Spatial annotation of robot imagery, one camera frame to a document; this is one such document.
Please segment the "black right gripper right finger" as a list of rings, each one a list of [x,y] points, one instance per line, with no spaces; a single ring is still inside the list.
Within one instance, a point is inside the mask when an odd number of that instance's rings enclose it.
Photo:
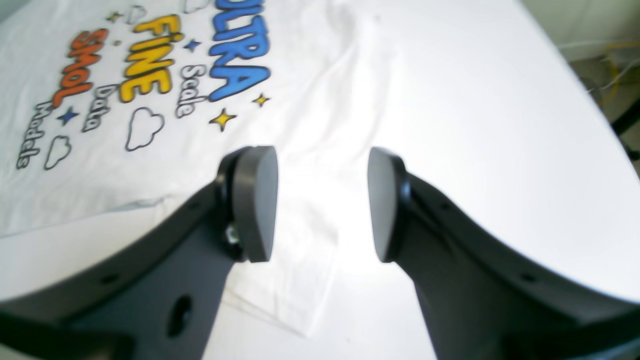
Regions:
[[[367,161],[375,252],[414,284],[439,360],[637,360],[639,306],[511,249],[397,154]]]

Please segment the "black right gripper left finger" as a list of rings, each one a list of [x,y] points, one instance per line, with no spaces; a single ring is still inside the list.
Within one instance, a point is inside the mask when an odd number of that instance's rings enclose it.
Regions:
[[[1,344],[39,360],[200,360],[227,276],[274,248],[274,146],[245,146],[153,230],[107,259],[1,303]]]

